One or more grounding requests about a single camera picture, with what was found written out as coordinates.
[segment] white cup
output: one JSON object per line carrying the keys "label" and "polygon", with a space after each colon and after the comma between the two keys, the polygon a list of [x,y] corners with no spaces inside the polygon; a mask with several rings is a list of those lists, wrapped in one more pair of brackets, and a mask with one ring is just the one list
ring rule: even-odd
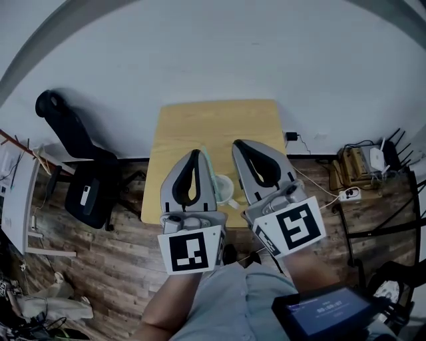
{"label": "white cup", "polygon": [[234,183],[226,175],[216,175],[216,184],[220,193],[222,201],[216,201],[219,206],[230,205],[232,208],[238,210],[240,205],[232,198],[234,196]]}

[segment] desk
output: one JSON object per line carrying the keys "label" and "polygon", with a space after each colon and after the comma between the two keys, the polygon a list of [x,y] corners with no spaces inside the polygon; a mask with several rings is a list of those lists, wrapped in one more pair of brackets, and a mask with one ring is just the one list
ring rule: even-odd
{"label": "desk", "polygon": [[21,153],[23,153],[23,156],[16,168],[13,187],[8,188],[5,193],[1,229],[21,254],[28,252],[47,256],[76,256],[75,252],[46,250],[28,246],[28,236],[43,237],[40,233],[29,231],[31,201],[40,164],[32,155],[22,151]]}
{"label": "desk", "polygon": [[219,206],[228,214],[227,227],[245,228],[240,213],[247,207],[246,197],[238,184],[232,160],[232,143],[248,139],[265,143],[286,153],[284,136],[273,100],[242,100],[186,103],[163,107],[158,118],[154,145],[151,150],[142,204],[143,222],[160,224],[161,184],[172,167],[192,149],[206,146],[214,172],[232,179],[234,199],[240,210]]}

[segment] light blue shirt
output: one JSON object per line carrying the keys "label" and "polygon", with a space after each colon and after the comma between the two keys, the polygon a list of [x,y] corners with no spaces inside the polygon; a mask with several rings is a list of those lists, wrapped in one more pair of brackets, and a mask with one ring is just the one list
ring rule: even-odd
{"label": "light blue shirt", "polygon": [[[297,293],[286,277],[257,263],[223,266],[200,283],[188,320],[172,340],[289,340],[274,313],[274,298]],[[369,327],[374,339],[391,331]]]}

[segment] chair seat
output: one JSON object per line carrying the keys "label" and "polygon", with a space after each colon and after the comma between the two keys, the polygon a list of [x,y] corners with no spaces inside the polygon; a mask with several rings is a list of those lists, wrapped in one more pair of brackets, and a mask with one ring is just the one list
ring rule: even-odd
{"label": "chair seat", "polygon": [[[85,187],[92,186],[93,179],[99,181],[99,192],[91,213],[85,214],[82,196]],[[69,185],[65,209],[81,222],[93,228],[102,228],[119,196],[120,181],[118,165],[105,165],[97,161],[79,164]]]}

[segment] green straw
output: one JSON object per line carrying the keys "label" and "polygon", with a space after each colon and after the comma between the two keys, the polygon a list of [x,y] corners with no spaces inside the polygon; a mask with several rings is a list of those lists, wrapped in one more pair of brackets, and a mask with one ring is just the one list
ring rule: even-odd
{"label": "green straw", "polygon": [[216,197],[216,201],[218,201],[218,202],[222,201],[222,198],[220,197],[220,193],[219,193],[218,183],[216,182],[216,175],[214,174],[212,161],[210,160],[210,157],[208,156],[207,148],[205,146],[202,146],[202,152],[206,156],[208,168],[210,169],[210,177],[213,180],[214,196]]}

